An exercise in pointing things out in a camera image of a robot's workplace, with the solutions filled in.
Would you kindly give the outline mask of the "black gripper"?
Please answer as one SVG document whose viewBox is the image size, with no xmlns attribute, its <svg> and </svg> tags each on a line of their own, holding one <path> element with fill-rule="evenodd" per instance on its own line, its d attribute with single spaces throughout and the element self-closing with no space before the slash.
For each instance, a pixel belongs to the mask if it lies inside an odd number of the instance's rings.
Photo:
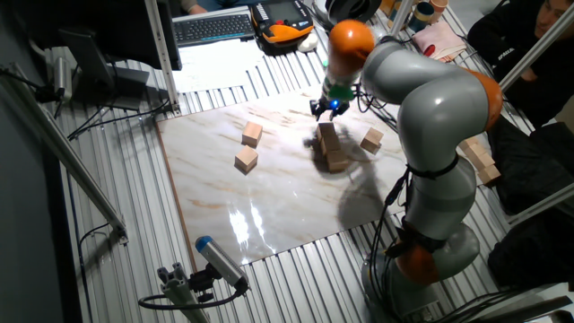
<svg viewBox="0 0 574 323">
<path fill-rule="evenodd" d="M 311 115 L 315 117 L 316 121 L 319 121 L 321 115 L 325 112 L 330 113 L 330 118 L 342 116 L 350 108 L 350 103 L 345 100 L 328 100 L 325 97 L 321 97 L 319 100 L 311 100 L 309 107 Z"/>
</svg>

